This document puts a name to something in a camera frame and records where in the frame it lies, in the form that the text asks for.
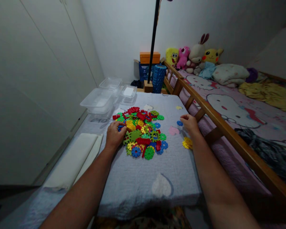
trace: black pole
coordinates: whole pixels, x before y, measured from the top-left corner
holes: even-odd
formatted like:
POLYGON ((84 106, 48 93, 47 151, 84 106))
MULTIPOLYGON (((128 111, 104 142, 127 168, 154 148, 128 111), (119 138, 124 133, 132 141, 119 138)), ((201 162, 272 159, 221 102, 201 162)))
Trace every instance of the black pole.
POLYGON ((153 20, 153 38, 152 38, 152 48, 150 50, 148 81, 147 81, 148 84, 149 84, 149 81, 150 81, 150 74, 152 72, 153 48, 155 46, 155 38, 156 38, 156 29, 157 29, 157 22, 158 22, 159 5, 160 5, 160 0, 157 0, 156 1, 156 9, 155 9, 155 18, 153 20))

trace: left hand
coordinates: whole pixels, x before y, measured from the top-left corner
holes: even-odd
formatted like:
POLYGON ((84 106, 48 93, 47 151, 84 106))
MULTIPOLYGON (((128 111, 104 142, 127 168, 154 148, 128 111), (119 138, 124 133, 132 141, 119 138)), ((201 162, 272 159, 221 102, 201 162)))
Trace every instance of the left hand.
POLYGON ((107 129, 105 148, 116 151, 119 145, 122 143, 125 133, 126 133, 126 126, 123 122, 118 122, 118 121, 112 122, 107 129), (119 132, 118 126, 120 125, 124 127, 119 132))

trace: hello kitty bedsheet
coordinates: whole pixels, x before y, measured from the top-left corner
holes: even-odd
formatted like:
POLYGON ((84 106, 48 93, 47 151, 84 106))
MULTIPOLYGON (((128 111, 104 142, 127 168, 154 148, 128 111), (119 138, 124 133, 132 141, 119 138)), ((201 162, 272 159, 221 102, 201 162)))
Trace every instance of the hello kitty bedsheet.
MULTIPOLYGON (((286 112, 250 99, 239 93, 236 88, 219 85, 214 81, 188 74, 184 70, 180 70, 179 73, 233 129, 250 128, 256 135, 286 146, 286 112)), ((170 84, 174 87, 176 81, 177 77, 173 75, 170 84)), ((187 102, 189 96, 183 88, 180 93, 183 104, 187 102)), ((194 100, 189 113, 195 115, 199 109, 200 106, 194 100)), ((207 115, 198 124, 204 135, 216 127, 207 115)), ((225 137, 213 144, 212 149, 243 195, 246 193, 271 195, 225 137)))

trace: spongebob plush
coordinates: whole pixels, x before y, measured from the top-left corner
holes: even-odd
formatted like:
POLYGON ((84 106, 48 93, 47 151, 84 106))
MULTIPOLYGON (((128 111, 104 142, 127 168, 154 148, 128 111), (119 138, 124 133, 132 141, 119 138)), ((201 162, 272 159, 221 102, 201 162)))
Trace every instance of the spongebob plush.
POLYGON ((208 49, 204 52, 204 56, 202 57, 201 62, 211 62, 216 64, 219 60, 219 55, 221 55, 223 49, 208 49))
POLYGON ((166 50, 166 61, 170 65, 175 65, 177 63, 179 50, 176 48, 168 48, 166 50))

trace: patterned cloth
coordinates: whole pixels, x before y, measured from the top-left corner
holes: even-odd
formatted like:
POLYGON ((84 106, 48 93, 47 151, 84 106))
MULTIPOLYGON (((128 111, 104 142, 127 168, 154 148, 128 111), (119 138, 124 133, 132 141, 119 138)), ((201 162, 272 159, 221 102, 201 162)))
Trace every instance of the patterned cloth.
POLYGON ((267 165, 286 183, 286 149, 274 141, 257 136, 250 129, 235 129, 235 132, 260 156, 267 165))
POLYGON ((150 208, 127 221, 96 217, 93 229, 139 229, 139 228, 191 228, 181 207, 172 209, 150 208))

